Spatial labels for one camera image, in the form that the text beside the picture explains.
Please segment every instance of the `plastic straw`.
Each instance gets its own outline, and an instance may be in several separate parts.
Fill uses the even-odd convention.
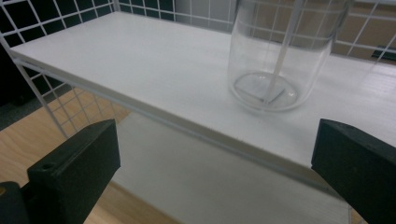
[[[292,33],[297,25],[297,20],[300,15],[301,8],[303,7],[303,2],[304,2],[304,0],[296,0],[294,2],[293,10],[291,12],[291,16],[289,19],[288,28],[286,29],[286,35],[285,35],[285,38],[283,39],[283,43],[282,43],[282,47],[279,52],[279,56],[277,57],[275,70],[271,76],[270,84],[268,85],[268,89],[264,95],[264,97],[265,97],[264,102],[266,104],[270,103],[270,94],[271,94],[271,91],[274,89],[274,86],[276,84],[276,78],[279,76],[280,69],[282,68],[283,62],[285,61],[286,52],[288,51],[288,46],[291,41]]]

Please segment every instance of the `transparent jar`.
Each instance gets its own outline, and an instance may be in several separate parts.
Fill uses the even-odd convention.
[[[302,104],[330,54],[352,0],[241,0],[228,66],[244,105],[278,111]]]

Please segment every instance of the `clear plastic cup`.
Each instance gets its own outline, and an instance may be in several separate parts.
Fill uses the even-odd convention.
[[[279,111],[302,104],[331,52],[352,0],[241,0],[229,85],[244,105]]]

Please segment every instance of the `white shelf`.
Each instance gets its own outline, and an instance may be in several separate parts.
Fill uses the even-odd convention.
[[[255,113],[228,90],[230,40],[223,33],[116,12],[11,52],[60,80],[323,188],[310,170],[319,119],[356,126],[396,146],[394,66],[331,56],[305,104]]]

